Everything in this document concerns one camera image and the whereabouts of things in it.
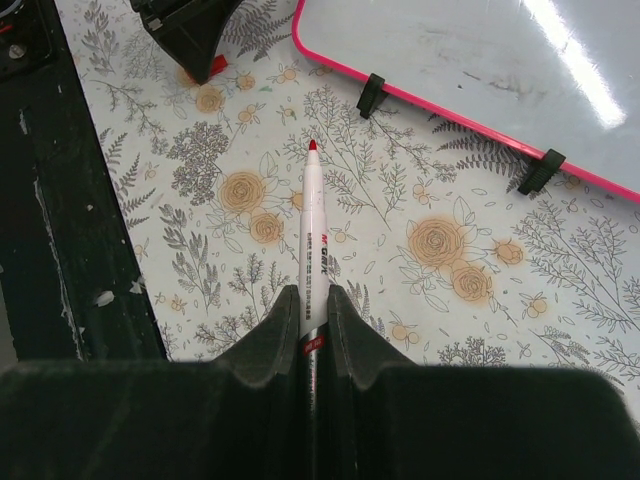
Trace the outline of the white red whiteboard marker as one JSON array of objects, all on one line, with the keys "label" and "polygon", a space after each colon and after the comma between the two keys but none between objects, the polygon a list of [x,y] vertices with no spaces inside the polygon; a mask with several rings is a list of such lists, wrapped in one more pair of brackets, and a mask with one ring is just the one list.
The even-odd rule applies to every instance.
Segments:
[{"label": "white red whiteboard marker", "polygon": [[327,442],[327,335],[328,237],[324,175],[317,144],[309,143],[303,171],[300,214],[299,345],[301,374],[300,473],[304,479],[321,479]]}]

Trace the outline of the red marker cap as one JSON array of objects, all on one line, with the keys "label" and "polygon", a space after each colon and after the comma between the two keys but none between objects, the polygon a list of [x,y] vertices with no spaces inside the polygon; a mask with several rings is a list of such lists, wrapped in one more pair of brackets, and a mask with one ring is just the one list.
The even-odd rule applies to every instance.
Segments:
[{"label": "red marker cap", "polygon": [[210,75],[215,76],[223,72],[227,68],[227,66],[228,66],[228,62],[224,55],[216,56],[211,66]]}]

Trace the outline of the pink framed whiteboard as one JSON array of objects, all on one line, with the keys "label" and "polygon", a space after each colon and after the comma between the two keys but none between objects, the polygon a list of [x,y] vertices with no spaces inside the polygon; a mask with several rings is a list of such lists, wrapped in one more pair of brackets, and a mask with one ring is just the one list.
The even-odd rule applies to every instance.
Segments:
[{"label": "pink framed whiteboard", "polygon": [[292,36],[316,62],[639,197],[635,1],[302,1]]}]

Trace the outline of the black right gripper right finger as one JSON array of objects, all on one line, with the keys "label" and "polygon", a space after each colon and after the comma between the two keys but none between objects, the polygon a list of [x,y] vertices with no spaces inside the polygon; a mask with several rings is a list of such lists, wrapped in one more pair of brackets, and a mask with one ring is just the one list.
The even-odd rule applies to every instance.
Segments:
[{"label": "black right gripper right finger", "polygon": [[333,479],[635,479],[614,388],[574,369],[421,366],[329,294]]}]

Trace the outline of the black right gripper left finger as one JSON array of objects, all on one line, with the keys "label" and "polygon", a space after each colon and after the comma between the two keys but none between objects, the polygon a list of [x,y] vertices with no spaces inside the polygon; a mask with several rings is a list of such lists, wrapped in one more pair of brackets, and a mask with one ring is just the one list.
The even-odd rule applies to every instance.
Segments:
[{"label": "black right gripper left finger", "polygon": [[300,479],[299,295],[209,362],[40,361],[1,375],[5,479]]}]

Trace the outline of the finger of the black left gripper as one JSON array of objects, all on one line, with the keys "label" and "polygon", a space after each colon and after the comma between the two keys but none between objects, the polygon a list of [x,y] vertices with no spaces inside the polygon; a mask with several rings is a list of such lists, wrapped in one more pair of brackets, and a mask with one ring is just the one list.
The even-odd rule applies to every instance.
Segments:
[{"label": "finger of the black left gripper", "polygon": [[211,77],[222,33],[241,0],[131,0],[146,32],[198,84]]}]

